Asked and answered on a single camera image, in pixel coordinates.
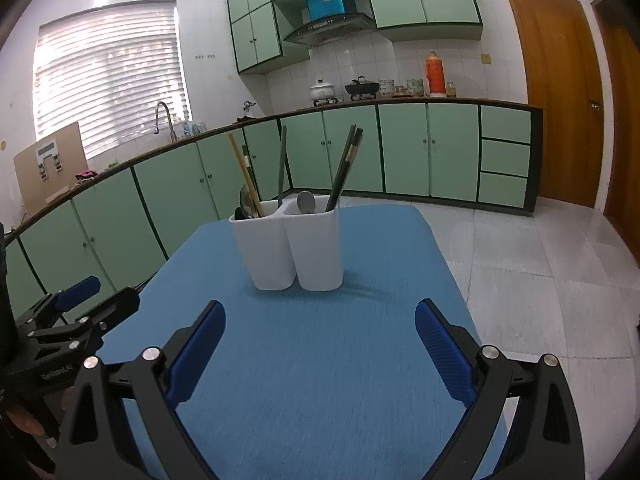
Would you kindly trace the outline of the person's left hand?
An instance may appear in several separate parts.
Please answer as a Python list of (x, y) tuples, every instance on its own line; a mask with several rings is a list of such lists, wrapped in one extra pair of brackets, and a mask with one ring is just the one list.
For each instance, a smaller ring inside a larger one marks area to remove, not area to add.
[(74, 387), (68, 387), (46, 396), (20, 396), (3, 390), (1, 404), (9, 420), (19, 430), (36, 437), (49, 448), (57, 448), (60, 428), (73, 392)]

